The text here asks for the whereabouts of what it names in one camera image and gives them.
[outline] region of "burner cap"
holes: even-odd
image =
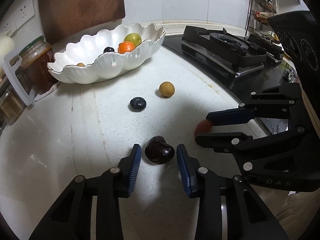
[[[220,44],[223,44],[225,47],[232,50],[237,50],[239,46],[243,53],[247,52],[247,50],[249,49],[249,47],[240,39],[222,33],[210,33],[210,40],[219,42]]]

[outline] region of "bowl rim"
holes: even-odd
[[[150,40],[150,39],[149,39],[149,40],[144,40],[144,41],[141,42],[138,46],[140,46],[141,44],[150,42],[150,41],[154,44],[154,43],[158,42],[158,41],[162,38],[163,35],[165,35],[165,28],[164,28],[164,26],[161,26],[161,27],[159,27],[159,28],[157,29],[157,26],[156,26],[154,23],[150,23],[149,25],[146,25],[146,26],[143,26],[141,23],[135,23],[135,24],[133,24],[133,25],[140,25],[140,26],[143,27],[143,28],[149,27],[150,25],[153,25],[156,31],[157,31],[157,30],[160,30],[160,29],[162,28],[161,35],[159,36],[159,38],[158,38],[156,41],[152,41],[152,40]],[[126,25],[123,25],[123,24],[119,24],[116,28],[118,28],[119,26],[124,26],[126,29],[129,28],[129,27],[127,27]],[[101,30],[106,30],[106,31],[108,31],[108,32],[113,32],[116,28],[114,28],[113,30],[100,29],[95,35],[85,34],[85,35],[83,35],[83,36],[81,37],[80,41],[78,41],[78,42],[76,42],[76,43],[74,43],[74,42],[68,43],[68,44],[66,45],[66,48],[67,48],[67,46],[68,46],[69,44],[77,44],[77,43],[81,42],[82,38],[85,37],[85,36],[94,37],[94,36],[98,35],[98,33],[99,33]],[[61,74],[61,73],[63,72],[63,70],[64,70],[65,67],[72,67],[72,68],[80,68],[80,69],[83,69],[84,67],[89,67],[89,66],[93,65],[93,64],[96,62],[96,60],[98,60],[102,55],[104,55],[104,54],[106,54],[106,53],[108,53],[108,54],[110,54],[110,55],[117,54],[117,55],[119,55],[120,57],[122,57],[122,56],[125,56],[125,55],[128,55],[128,54],[134,52],[137,47],[135,47],[134,50],[132,50],[132,51],[125,52],[124,54],[120,54],[120,53],[118,53],[118,52],[105,52],[105,53],[102,53],[102,54],[100,54],[100,55],[94,60],[94,62],[92,62],[91,64],[87,64],[87,65],[85,65],[85,66],[83,66],[83,67],[80,67],[80,66],[77,66],[77,65],[65,65],[65,66],[62,68],[61,71],[56,71],[56,70],[53,70],[51,67],[49,67],[48,64],[47,64],[47,68],[48,68],[48,71],[49,71],[49,72],[53,72],[53,73],[57,73],[57,74]]]

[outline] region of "green jar lid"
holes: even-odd
[[[30,42],[26,47],[24,47],[20,53],[19,56],[21,57],[22,54],[24,54],[28,49],[30,49],[34,44],[36,44],[38,41],[44,41],[44,36],[41,35],[38,38],[36,38],[35,40],[33,40],[32,42]]]

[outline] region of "black glass cooktop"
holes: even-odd
[[[244,76],[235,76],[202,54],[185,46],[182,49],[181,38],[182,35],[167,36],[163,46],[193,64],[239,103],[250,98],[251,92],[285,83],[282,79],[284,69],[268,57],[263,69]],[[272,134],[285,131],[288,124],[287,120],[281,119],[259,118],[259,120],[264,130]]]

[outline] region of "wall socket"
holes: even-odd
[[[25,0],[14,11],[17,29],[20,28],[27,20],[33,17],[33,15],[35,15],[35,11],[33,9],[32,0]]]
[[[11,31],[13,33],[17,29],[14,14],[12,13],[0,26],[0,33]]]

